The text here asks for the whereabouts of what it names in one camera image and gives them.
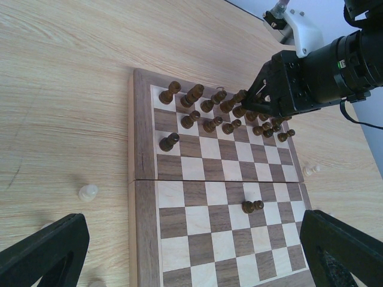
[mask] dark chess piece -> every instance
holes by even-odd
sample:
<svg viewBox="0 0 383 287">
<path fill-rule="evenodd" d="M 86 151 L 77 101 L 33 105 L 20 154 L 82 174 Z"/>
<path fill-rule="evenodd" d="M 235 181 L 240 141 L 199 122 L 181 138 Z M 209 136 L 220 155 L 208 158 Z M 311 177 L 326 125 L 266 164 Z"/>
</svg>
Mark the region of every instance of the dark chess piece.
<svg viewBox="0 0 383 287">
<path fill-rule="evenodd" d="M 253 127 L 253 133 L 256 136 L 260 136 L 265 130 L 271 129 L 271 123 L 264 123 L 262 126 L 259 127 Z"/>
<path fill-rule="evenodd" d="M 265 205 L 263 204 L 263 201 L 257 200 L 254 202 L 251 201 L 244 201 L 242 202 L 242 210 L 245 213 L 252 213 L 254 210 L 261 210 L 263 209 Z"/>
<path fill-rule="evenodd" d="M 288 130 L 287 132 L 285 133 L 280 133 L 278 135 L 278 139 L 280 142 L 285 142 L 287 141 L 288 138 L 292 137 L 295 135 L 295 130 Z"/>
<path fill-rule="evenodd" d="M 177 94 L 181 90 L 181 85 L 179 82 L 173 81 L 169 85 L 167 91 L 160 93 L 159 99 L 164 105 L 168 105 L 173 101 L 173 95 Z"/>
<path fill-rule="evenodd" d="M 233 108 L 233 115 L 236 118 L 242 118 L 247 112 L 247 109 L 245 109 L 242 105 L 236 106 Z"/>
<path fill-rule="evenodd" d="M 234 121 L 232 121 L 231 124 L 224 124 L 222 127 L 222 131 L 225 134 L 229 135 L 229 134 L 233 133 L 235 129 L 240 127 L 241 124 L 242 124 L 241 120 L 234 120 Z"/>
<path fill-rule="evenodd" d="M 181 98 L 181 104 L 185 108 L 191 107 L 195 102 L 202 97 L 205 87 L 201 84 L 196 84 L 185 96 Z"/>
<path fill-rule="evenodd" d="M 223 122 L 221 117 L 215 117 L 212 121 L 206 121 L 203 124 L 203 129 L 207 133 L 212 133 L 215 130 L 215 127 L 219 126 Z"/>
<path fill-rule="evenodd" d="M 171 133 L 167 138 L 160 141 L 160 149 L 163 151 L 171 151 L 173 146 L 180 140 L 177 133 Z"/>
<path fill-rule="evenodd" d="M 201 114 L 199 111 L 193 111 L 190 113 L 190 115 L 186 115 L 182 118 L 181 125 L 185 129 L 190 129 L 194 125 L 194 122 L 197 121 L 200 117 Z"/>
<path fill-rule="evenodd" d="M 201 103 L 201 110 L 203 112 L 209 112 L 213 109 L 214 105 L 218 105 L 225 97 L 227 96 L 227 92 L 222 90 L 216 94 L 213 94 L 210 100 L 204 100 Z"/>
<path fill-rule="evenodd" d="M 246 90 L 240 90 L 238 93 L 236 93 L 232 99 L 225 100 L 223 103 L 221 103 L 220 108 L 221 111 L 223 111 L 225 114 L 229 113 L 236 103 L 239 103 L 241 100 L 243 100 L 246 97 Z"/>
</svg>

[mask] white chess piece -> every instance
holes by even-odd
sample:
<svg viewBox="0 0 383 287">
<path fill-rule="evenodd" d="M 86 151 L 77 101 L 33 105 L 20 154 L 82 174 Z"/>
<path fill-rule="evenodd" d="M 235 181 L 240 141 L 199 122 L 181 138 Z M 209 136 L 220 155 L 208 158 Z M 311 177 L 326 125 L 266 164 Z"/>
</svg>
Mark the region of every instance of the white chess piece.
<svg viewBox="0 0 383 287">
<path fill-rule="evenodd" d="M 320 172 L 321 171 L 321 167 L 319 165 L 316 165 L 316 166 L 313 166 L 313 167 L 309 167 L 309 166 L 305 166 L 303 168 L 303 173 L 307 176 L 310 176 L 312 175 L 313 173 L 315 172 Z"/>
<path fill-rule="evenodd" d="M 78 192 L 78 198 L 84 202 L 90 202 L 95 199 L 97 193 L 98 187 L 96 185 L 85 185 L 84 187 L 81 187 L 80 191 Z"/>
</svg>

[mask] dark pawn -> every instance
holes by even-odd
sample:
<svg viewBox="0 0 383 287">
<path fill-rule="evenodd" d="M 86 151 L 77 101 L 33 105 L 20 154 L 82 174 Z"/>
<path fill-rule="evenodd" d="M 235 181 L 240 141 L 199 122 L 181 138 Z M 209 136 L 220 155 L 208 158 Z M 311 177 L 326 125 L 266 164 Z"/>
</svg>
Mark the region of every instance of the dark pawn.
<svg viewBox="0 0 383 287">
<path fill-rule="evenodd" d="M 245 109 L 243 106 L 236 106 L 233 108 L 233 115 L 236 118 L 242 118 L 247 112 L 247 109 Z"/>
<path fill-rule="evenodd" d="M 202 97 L 205 87 L 201 84 L 196 84 L 185 96 L 181 98 L 181 104 L 185 108 L 191 107 L 195 102 Z"/>
<path fill-rule="evenodd" d="M 194 122 L 197 121 L 201 117 L 201 114 L 199 111 L 193 111 L 190 113 L 190 115 L 186 115 L 181 120 L 181 125 L 185 129 L 189 129 L 194 125 Z"/>
<path fill-rule="evenodd" d="M 181 90 L 179 82 L 173 81 L 169 85 L 169 90 L 160 93 L 159 99 L 164 105 L 168 105 L 173 101 L 173 95 Z"/>
<path fill-rule="evenodd" d="M 215 117 L 212 121 L 206 121 L 203 124 L 203 129 L 207 133 L 212 133 L 215 130 L 215 127 L 219 126 L 223 122 L 221 117 Z"/>
<path fill-rule="evenodd" d="M 245 213 L 252 213 L 254 210 L 261 210 L 263 209 L 265 205 L 263 204 L 263 201 L 257 200 L 254 202 L 251 201 L 244 201 L 242 202 L 242 210 Z"/>
<path fill-rule="evenodd" d="M 226 91 L 219 91 L 213 94 L 210 100 L 204 100 L 201 103 L 201 110 L 203 112 L 209 112 L 213 109 L 214 105 L 218 105 L 227 96 Z"/>
<path fill-rule="evenodd" d="M 238 127 L 240 127 L 242 124 L 241 120 L 234 120 L 231 124 L 224 124 L 222 127 L 222 131 L 229 135 L 234 132 L 234 130 Z"/>
<path fill-rule="evenodd" d="M 295 135 L 295 130 L 288 130 L 286 133 L 280 133 L 278 139 L 280 142 L 285 142 L 288 138 Z"/>
<path fill-rule="evenodd" d="M 229 113 L 236 103 L 239 103 L 241 100 L 243 100 L 246 97 L 246 90 L 240 90 L 238 93 L 236 93 L 232 99 L 225 100 L 223 103 L 221 103 L 220 108 L 221 111 L 223 111 L 225 114 Z"/>
<path fill-rule="evenodd" d="M 167 138 L 160 141 L 160 149 L 163 151 L 171 151 L 173 146 L 180 140 L 177 133 L 171 133 Z"/>
</svg>

